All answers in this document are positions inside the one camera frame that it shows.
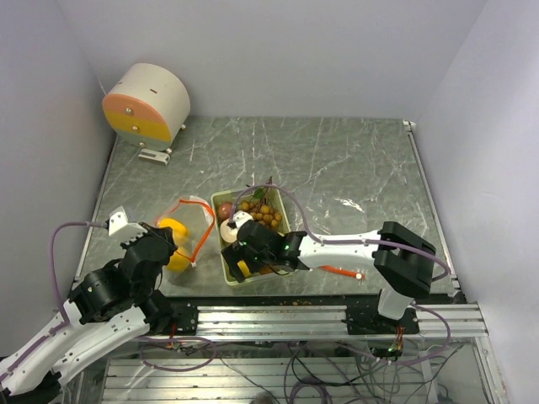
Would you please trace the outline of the clear bag orange zipper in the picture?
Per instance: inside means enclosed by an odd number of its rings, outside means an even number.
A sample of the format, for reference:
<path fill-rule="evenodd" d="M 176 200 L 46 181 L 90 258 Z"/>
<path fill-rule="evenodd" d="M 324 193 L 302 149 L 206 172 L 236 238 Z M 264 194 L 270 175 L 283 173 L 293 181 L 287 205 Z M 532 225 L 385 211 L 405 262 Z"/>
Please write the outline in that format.
<path fill-rule="evenodd" d="M 177 246 L 177 249 L 184 247 L 189 252 L 190 267 L 194 268 L 216 224 L 214 210 L 204 199 L 190 195 L 180 197 L 159 215 L 154 221 L 157 228 L 158 222 L 164 217 L 174 218 L 189 229 L 189 240 Z"/>

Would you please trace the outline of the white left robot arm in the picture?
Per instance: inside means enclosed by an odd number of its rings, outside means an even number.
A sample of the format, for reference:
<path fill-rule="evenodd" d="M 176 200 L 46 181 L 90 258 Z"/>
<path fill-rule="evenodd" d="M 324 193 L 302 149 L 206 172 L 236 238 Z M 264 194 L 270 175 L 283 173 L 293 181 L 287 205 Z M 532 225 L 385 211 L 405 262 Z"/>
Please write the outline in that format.
<path fill-rule="evenodd" d="M 172 229 L 140 223 L 120 245 L 123 258 L 88 273 L 46 326 L 1 360 L 3 403 L 50 403 L 95 360 L 170 328 L 173 308 L 156 282 L 178 248 Z"/>

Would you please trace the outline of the yellow pear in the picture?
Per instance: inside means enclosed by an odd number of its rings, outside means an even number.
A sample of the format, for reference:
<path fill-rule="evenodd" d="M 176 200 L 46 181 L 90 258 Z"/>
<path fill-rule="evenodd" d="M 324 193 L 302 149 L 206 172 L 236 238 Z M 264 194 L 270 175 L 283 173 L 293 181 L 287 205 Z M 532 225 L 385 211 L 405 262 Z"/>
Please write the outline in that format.
<path fill-rule="evenodd" d="M 184 245 L 189 240 L 189 229 L 174 218 L 164 217 L 157 226 L 159 228 L 169 227 L 172 230 L 173 241 L 177 246 Z"/>
<path fill-rule="evenodd" d="M 178 247 L 169 260 L 167 270 L 173 273 L 182 273 L 190 265 L 189 252 L 184 247 Z"/>

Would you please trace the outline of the yellow pear top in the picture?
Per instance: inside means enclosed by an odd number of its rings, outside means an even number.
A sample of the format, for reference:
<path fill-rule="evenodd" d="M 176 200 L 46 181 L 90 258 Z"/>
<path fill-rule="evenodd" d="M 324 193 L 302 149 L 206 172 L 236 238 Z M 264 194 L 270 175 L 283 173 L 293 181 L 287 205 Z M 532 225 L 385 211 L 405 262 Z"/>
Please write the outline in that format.
<path fill-rule="evenodd" d="M 189 240 L 189 229 L 174 218 L 164 217 L 157 226 L 159 228 L 169 227 L 172 230 L 173 241 L 177 246 L 184 245 Z"/>

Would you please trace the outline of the yellow orange fruit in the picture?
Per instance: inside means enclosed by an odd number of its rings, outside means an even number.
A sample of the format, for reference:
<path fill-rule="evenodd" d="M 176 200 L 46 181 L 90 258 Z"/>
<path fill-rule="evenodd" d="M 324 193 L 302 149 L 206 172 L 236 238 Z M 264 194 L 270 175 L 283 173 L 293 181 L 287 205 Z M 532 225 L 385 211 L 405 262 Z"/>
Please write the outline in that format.
<path fill-rule="evenodd" d="M 248 278 L 251 276 L 251 272 L 248 268 L 248 265 L 243 260 L 239 261 L 237 263 L 237 266 L 245 278 Z"/>

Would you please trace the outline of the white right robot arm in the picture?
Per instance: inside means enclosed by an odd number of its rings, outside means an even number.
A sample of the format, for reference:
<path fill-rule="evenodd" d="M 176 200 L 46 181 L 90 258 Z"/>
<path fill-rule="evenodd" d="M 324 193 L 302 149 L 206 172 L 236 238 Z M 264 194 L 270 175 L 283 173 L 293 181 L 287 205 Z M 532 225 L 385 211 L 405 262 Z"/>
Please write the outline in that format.
<path fill-rule="evenodd" d="M 384 279 L 372 326 L 379 332 L 397 327 L 414 300 L 430 295 L 435 248 L 394 221 L 378 231 L 322 236 L 306 231 L 281 234 L 252 220 L 224 221 L 226 246 L 221 256 L 239 283 L 264 268 L 284 273 L 315 268 L 373 268 Z"/>

